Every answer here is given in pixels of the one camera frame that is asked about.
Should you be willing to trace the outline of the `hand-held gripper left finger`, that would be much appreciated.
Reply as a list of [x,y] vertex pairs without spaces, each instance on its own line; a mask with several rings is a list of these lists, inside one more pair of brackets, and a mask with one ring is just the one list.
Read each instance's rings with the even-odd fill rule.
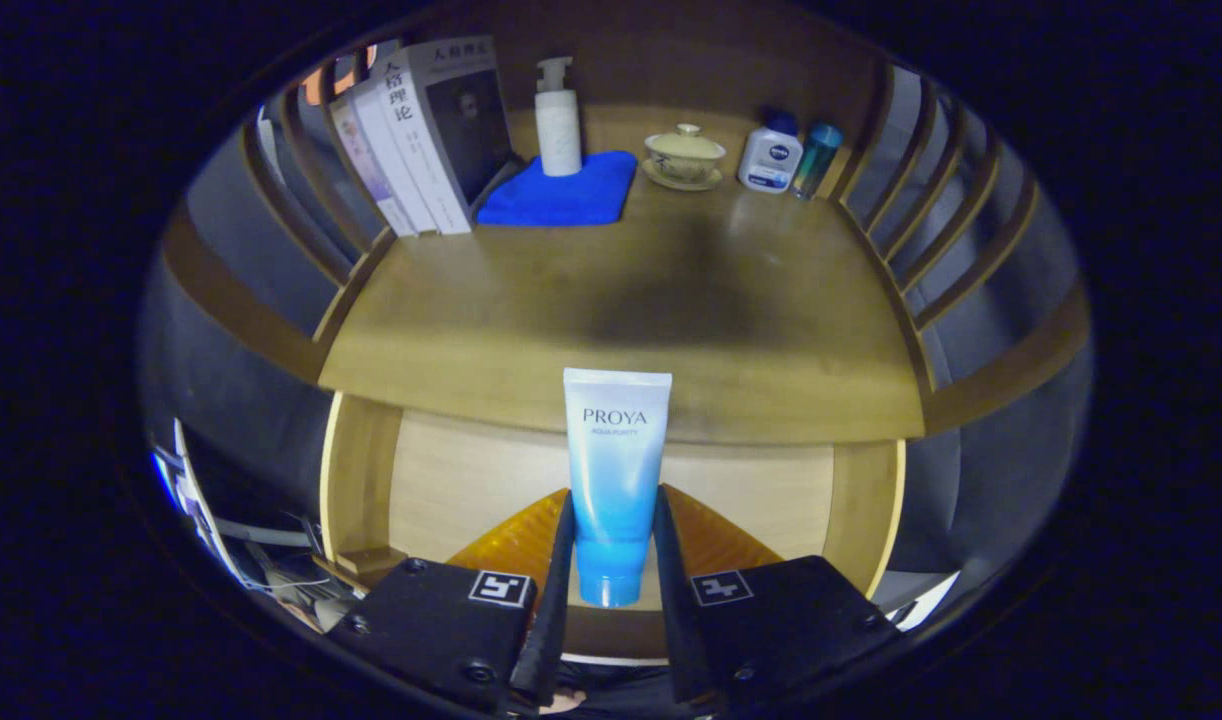
[[450,560],[402,560],[329,632],[401,685],[488,716],[550,705],[576,518],[558,489]]

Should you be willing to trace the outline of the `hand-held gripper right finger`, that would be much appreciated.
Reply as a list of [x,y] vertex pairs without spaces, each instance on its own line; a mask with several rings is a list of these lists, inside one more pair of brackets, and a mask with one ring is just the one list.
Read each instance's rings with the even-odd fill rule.
[[681,702],[798,705],[847,685],[902,638],[829,560],[780,559],[675,487],[657,491],[653,538]]

